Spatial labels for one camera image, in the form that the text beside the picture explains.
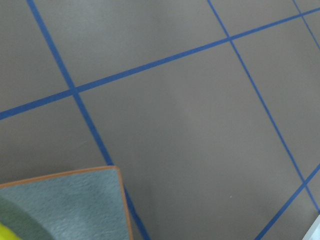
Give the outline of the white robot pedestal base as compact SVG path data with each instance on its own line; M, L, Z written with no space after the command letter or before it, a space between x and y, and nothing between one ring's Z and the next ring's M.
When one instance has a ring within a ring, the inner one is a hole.
M315 219L302 240L320 240L320 215Z

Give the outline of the brown paper table cover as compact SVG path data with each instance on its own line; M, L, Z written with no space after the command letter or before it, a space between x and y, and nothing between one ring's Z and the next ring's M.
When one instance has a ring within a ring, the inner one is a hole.
M319 1L1 1L0 181L112 165L136 240L302 239Z

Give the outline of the grey square plate orange rim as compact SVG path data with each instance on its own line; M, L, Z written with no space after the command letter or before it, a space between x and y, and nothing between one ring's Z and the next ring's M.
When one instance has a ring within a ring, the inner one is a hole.
M0 223L21 240L131 240L122 176L94 167L3 183Z

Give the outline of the yellow banana greenish tip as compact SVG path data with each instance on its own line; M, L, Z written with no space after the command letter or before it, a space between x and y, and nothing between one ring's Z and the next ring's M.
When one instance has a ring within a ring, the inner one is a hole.
M12 230L0 224L0 240L21 240Z

